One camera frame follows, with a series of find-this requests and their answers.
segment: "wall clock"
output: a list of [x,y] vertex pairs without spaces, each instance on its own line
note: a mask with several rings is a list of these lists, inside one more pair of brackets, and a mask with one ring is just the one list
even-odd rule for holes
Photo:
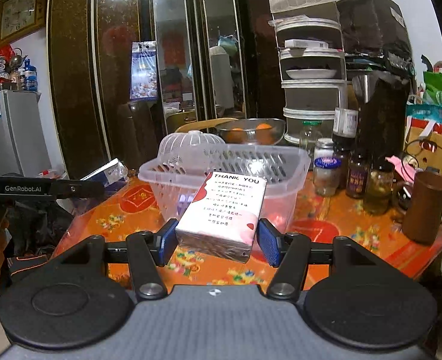
[[0,47],[46,26],[47,0],[0,1]]

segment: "gray refrigerator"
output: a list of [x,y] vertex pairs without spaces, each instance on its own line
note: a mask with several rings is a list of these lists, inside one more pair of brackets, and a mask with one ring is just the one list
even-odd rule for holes
[[35,177],[51,168],[39,117],[40,94],[0,91],[0,176]]

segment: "orange tablecloth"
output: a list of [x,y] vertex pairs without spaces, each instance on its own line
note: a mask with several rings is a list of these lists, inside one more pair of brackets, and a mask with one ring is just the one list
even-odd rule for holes
[[[314,193],[311,177],[310,173],[304,189],[298,193],[289,231],[325,243],[331,243],[337,235],[351,237],[412,278],[419,276],[442,251],[442,225],[435,243],[431,247],[421,246],[400,232],[400,226],[392,220],[392,210],[383,216],[369,216],[364,213],[361,200],[348,198],[344,191],[333,198],[321,198]],[[103,204],[78,216],[59,243],[55,255],[93,234],[101,234],[113,242],[124,240],[136,231],[157,231],[163,224],[150,186],[134,178]],[[242,264],[181,247],[176,249],[167,266],[159,268],[169,290],[175,284],[259,284],[266,290],[274,272],[259,250],[253,250],[249,261]],[[126,265],[111,264],[109,275],[129,285]],[[327,275],[328,266],[309,267],[304,288],[310,288]]]

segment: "plastic basket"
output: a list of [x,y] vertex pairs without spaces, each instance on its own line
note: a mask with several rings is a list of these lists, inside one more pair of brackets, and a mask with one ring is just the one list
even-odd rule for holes
[[198,145],[183,147],[143,164],[138,178],[150,183],[165,220],[180,218],[212,171],[263,177],[268,181],[261,217],[279,231],[289,226],[296,195],[310,159],[305,150],[282,146]]

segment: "green lid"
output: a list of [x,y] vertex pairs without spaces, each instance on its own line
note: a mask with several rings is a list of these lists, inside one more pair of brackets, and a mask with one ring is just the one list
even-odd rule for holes
[[322,123],[319,120],[305,120],[303,121],[303,126],[319,126]]

